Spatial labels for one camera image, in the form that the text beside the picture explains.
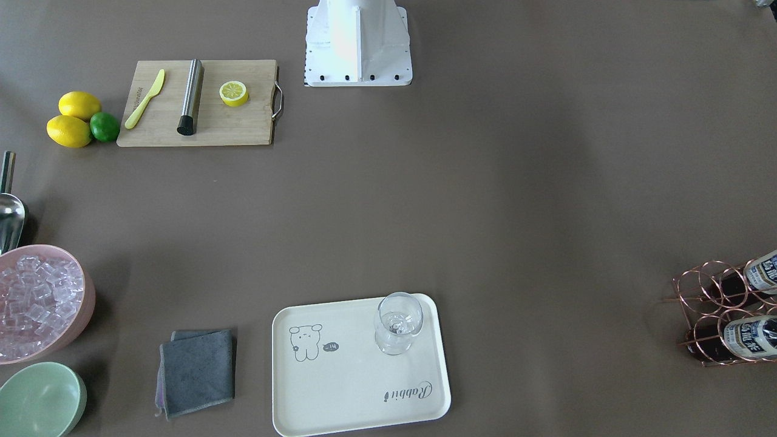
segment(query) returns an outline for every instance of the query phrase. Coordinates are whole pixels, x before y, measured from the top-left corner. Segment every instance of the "towel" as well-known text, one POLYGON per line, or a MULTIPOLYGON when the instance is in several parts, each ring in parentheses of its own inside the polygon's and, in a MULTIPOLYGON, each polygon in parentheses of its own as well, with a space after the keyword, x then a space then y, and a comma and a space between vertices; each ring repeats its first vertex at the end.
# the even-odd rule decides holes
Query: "towel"
POLYGON ((167 419, 235 397, 230 330, 178 330, 159 346, 156 406, 167 419))

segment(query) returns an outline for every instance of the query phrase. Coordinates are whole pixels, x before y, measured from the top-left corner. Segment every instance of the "green bowl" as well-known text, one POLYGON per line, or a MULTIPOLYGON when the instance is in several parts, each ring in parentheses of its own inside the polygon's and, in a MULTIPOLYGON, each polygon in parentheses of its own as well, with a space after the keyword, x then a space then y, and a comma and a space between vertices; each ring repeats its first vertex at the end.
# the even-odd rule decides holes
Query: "green bowl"
POLYGON ((0 430, 16 437, 68 434, 84 412, 81 377, 58 362, 39 362, 19 370, 0 387, 0 430))

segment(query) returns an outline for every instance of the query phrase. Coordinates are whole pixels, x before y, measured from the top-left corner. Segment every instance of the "wine rack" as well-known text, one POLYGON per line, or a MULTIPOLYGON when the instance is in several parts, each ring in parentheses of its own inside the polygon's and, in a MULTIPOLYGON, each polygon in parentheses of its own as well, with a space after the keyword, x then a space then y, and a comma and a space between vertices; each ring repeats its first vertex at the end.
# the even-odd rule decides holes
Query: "wine rack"
POLYGON ((777 358, 745 358, 734 351, 730 352, 737 359, 725 362, 717 361, 699 347, 700 341, 715 337, 722 338, 722 329, 730 321, 751 316, 777 316, 777 295, 767 294, 764 297, 763 293, 757 293, 759 291, 767 293, 777 292, 777 287, 755 290, 748 286, 742 271, 750 262, 752 260, 735 266, 722 261, 711 260, 687 270, 672 279, 675 296, 665 300, 679 302, 685 320, 688 322, 686 338, 678 345, 687 348, 695 343, 705 359, 702 362, 702 365, 705 367, 777 362, 777 358), (728 285, 725 287, 727 293, 723 292, 724 279, 726 280, 726 285, 728 285), (732 294, 730 292, 732 284, 736 285, 737 290, 741 292, 732 294), (697 335, 697 330, 711 326, 717 326, 716 336, 704 335, 700 337, 697 335))

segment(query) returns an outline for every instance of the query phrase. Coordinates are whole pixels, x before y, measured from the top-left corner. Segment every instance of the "bottle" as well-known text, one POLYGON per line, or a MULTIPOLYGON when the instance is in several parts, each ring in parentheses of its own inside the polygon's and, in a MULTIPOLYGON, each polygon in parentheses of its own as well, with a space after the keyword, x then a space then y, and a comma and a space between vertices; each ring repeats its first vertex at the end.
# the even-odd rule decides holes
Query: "bottle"
MULTIPOLYGON (((743 307, 759 302, 758 297, 767 299, 777 295, 777 250, 748 263, 739 273, 744 276, 747 284, 742 282, 742 277, 736 272, 729 273, 720 280, 720 291, 727 297, 730 306, 739 306, 742 303, 745 285, 751 293, 747 296, 743 307)), ((708 292, 713 298, 720 296, 717 288, 712 288, 708 292)))
POLYGON ((777 358, 777 316, 754 316, 734 320, 721 328, 717 325, 689 330, 686 341, 694 358, 707 363, 730 363, 741 358, 777 358))

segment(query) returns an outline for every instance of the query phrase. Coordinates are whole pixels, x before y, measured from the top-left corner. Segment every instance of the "glass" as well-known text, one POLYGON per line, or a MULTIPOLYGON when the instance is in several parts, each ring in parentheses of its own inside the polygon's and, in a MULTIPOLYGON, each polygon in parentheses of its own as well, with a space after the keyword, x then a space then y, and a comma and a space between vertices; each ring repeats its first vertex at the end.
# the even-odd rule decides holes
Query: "glass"
POLYGON ((405 292, 386 296, 375 313, 375 343, 387 355, 410 349, 421 332, 423 310, 418 299, 405 292))

